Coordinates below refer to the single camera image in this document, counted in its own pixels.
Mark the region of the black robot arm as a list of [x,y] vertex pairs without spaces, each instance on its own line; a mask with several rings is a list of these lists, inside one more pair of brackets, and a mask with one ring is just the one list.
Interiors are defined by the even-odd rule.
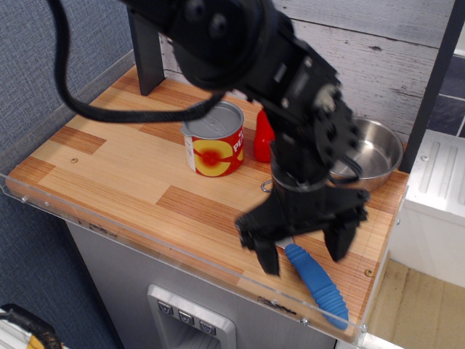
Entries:
[[263,270],[279,272],[277,241],[317,230],[331,258],[344,258],[369,195],[329,182],[360,135],[336,70],[296,37],[271,1],[128,1],[127,7],[171,39],[191,84],[237,90],[265,110],[275,133],[272,192],[235,223]]

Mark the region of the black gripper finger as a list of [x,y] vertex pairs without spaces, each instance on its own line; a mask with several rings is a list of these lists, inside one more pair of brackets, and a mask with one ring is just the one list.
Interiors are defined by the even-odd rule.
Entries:
[[254,250],[259,264],[267,275],[279,276],[280,265],[275,242],[269,239],[254,238]]
[[325,245],[334,262],[345,258],[357,228],[358,225],[342,225],[328,226],[323,229]]

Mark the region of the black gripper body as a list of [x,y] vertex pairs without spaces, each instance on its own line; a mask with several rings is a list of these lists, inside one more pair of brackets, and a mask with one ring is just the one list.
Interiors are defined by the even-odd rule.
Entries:
[[367,219],[366,190],[330,188],[325,180],[299,184],[287,175],[274,175],[271,183],[269,196],[235,222],[241,244],[249,249],[254,249],[254,238],[276,242],[328,226],[359,227]]

